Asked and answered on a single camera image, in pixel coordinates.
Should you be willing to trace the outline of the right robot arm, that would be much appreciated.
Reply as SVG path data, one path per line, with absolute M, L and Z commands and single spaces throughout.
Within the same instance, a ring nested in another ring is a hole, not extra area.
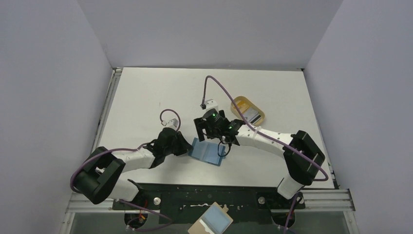
M 216 138 L 227 145 L 250 146 L 284 159 L 288 173 L 277 186 L 277 193 L 286 199 L 316 181 L 319 172 L 328 180 L 321 167 L 325 155 L 305 131 L 299 130 L 295 134 L 273 132 L 240 119 L 230 121 L 223 111 L 215 109 L 194 119 L 194 124 L 200 141 Z

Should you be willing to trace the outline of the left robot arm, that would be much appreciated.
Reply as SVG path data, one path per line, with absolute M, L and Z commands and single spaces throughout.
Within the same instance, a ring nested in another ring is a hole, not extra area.
M 141 187 L 131 179 L 122 179 L 123 173 L 155 168 L 167 156 L 181 156 L 192 149 L 182 133 L 170 127 L 163 128 L 156 139 L 135 149 L 109 150 L 100 146 L 73 173 L 70 187 L 93 204 L 99 204 L 107 198 L 133 201 Z

